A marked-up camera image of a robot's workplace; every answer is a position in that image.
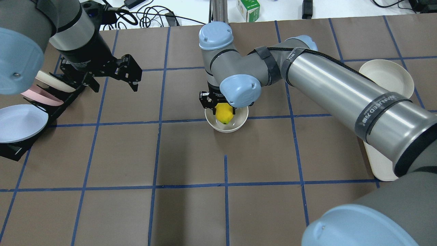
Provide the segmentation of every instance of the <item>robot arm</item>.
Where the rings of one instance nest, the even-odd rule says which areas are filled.
[[[31,86],[48,42],[87,76],[84,84],[95,81],[92,76],[110,76],[137,91],[141,68],[131,55],[112,56],[78,0],[2,0],[0,20],[0,94],[22,93]],[[98,91],[98,84],[92,85]]]
[[[232,30],[223,22],[199,32],[209,87],[200,94],[204,108],[213,110],[218,102],[246,107],[258,99],[261,87],[283,78],[392,160],[400,177],[328,211],[306,229],[302,245],[435,245],[437,116],[314,51],[307,36],[244,57],[232,41]]]

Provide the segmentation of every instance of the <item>dish rack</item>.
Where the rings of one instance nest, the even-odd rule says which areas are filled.
[[[90,85],[93,90],[95,88],[97,88],[98,90],[99,85],[92,76],[77,71],[71,64],[68,64],[64,58],[61,59],[60,68],[64,72],[64,74],[55,75],[50,73],[50,75],[73,87],[75,91],[68,93],[57,90],[50,86],[48,88],[40,87],[48,93],[52,94],[53,96],[57,97],[58,99],[62,100],[64,103],[60,106],[49,106],[24,98],[24,100],[28,101],[29,103],[49,115],[47,124],[38,134],[31,138],[15,143],[0,144],[0,156],[6,157],[14,161],[19,161],[21,157],[32,147],[35,141],[45,132],[47,128],[51,127],[52,123],[59,116],[61,116],[61,114],[85,90],[85,88],[88,87],[88,85]]]

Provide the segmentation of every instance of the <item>yellow lemon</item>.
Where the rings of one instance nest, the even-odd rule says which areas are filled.
[[[232,106],[226,102],[217,104],[215,107],[215,117],[221,123],[225,125],[228,124],[234,117],[232,114]]]

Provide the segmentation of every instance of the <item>green and white box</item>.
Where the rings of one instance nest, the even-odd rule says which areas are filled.
[[[260,3],[257,0],[237,0],[237,8],[246,22],[254,22],[260,17]]]

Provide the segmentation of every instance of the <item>white table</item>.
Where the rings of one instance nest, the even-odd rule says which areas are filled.
[[[396,0],[376,1],[380,5],[389,5],[396,2]],[[108,0],[108,2],[114,7],[123,5],[123,0]],[[150,0],[147,0],[130,11],[137,11],[142,5],[149,2]],[[261,5],[261,10],[260,18],[257,21],[298,20],[302,18],[302,0],[258,0],[258,2]],[[149,6],[154,5],[165,6],[177,16],[195,19],[204,23],[208,22],[209,0],[154,0]],[[399,5],[401,7],[411,7],[407,0]],[[379,8],[371,0],[313,0],[313,19],[398,14],[414,14],[414,12],[400,9],[396,5],[390,8]],[[236,8],[236,0],[228,0],[228,19],[229,22],[245,21]],[[178,21],[181,25],[198,25],[198,23],[189,20],[178,19]],[[153,21],[151,27],[158,26],[158,23]],[[129,24],[127,24],[127,27],[139,28],[139,26]]]

